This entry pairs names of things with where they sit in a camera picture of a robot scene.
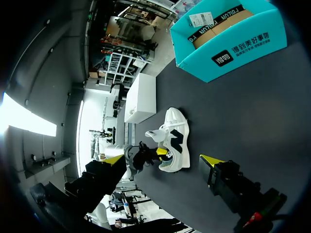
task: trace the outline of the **black logo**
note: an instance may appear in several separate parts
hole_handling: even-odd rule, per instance
[[[173,134],[176,137],[171,138],[172,147],[175,148],[179,153],[182,153],[183,148],[180,145],[183,144],[184,136],[177,130],[172,130],[171,134]]]
[[[229,62],[233,61],[233,57],[228,52],[228,50],[224,50],[217,55],[212,57],[212,60],[219,66],[222,67],[225,64],[228,64]]]

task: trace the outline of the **table surface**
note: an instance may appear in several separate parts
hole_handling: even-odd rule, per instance
[[[156,204],[203,233],[225,233],[239,220],[214,197],[198,171],[199,155],[240,164],[244,175],[287,195],[288,214],[308,184],[311,168],[311,66],[303,45],[286,27],[288,47],[209,83],[173,60],[157,77],[157,114],[136,125],[136,142],[158,129],[169,107],[188,119],[189,169],[166,173],[145,167],[135,182]]]

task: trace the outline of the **light fixture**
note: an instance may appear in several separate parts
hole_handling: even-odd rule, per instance
[[[15,102],[6,93],[3,95],[3,102],[0,110],[0,121],[2,128],[13,126],[33,133],[47,136],[56,136],[56,125],[33,114],[23,106]]]
[[[118,14],[118,17],[120,17],[124,12],[126,12],[128,9],[130,8],[130,6],[126,7],[123,11],[121,11],[120,14]]]
[[[79,115],[78,115],[78,123],[77,123],[77,135],[76,135],[76,159],[77,159],[77,168],[79,177],[82,176],[81,166],[80,166],[80,154],[79,154],[79,141],[80,141],[80,126],[81,126],[81,115],[83,110],[83,100],[80,104]]]

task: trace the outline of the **barcode sticker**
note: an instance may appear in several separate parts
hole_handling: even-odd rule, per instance
[[[204,25],[214,25],[214,18],[212,12],[194,14],[189,16],[189,18],[195,28]]]

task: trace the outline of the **box label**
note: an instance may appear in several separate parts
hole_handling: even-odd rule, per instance
[[[212,12],[199,13],[189,16],[192,25],[196,27],[214,24]]]
[[[226,64],[228,64],[229,62],[233,61],[233,57],[231,56],[231,54],[228,52],[228,50],[224,50],[220,53],[218,53],[217,55],[212,57],[212,60],[219,66],[222,67]]]
[[[238,5],[236,7],[231,8],[230,10],[222,13],[220,16],[217,16],[214,18],[213,24],[208,24],[203,27],[201,27],[199,30],[197,30],[194,34],[188,37],[188,40],[190,42],[195,41],[197,38],[199,38],[201,35],[206,33],[208,30],[210,30],[212,27],[220,23],[221,21],[225,20],[226,18],[235,15],[236,13],[245,10],[245,8],[242,5]]]
[[[232,48],[232,51],[234,51],[235,55],[241,56],[253,49],[258,48],[259,46],[266,45],[270,42],[270,36],[269,33],[262,33],[257,36],[254,36],[252,38],[249,38],[248,40],[234,46]]]

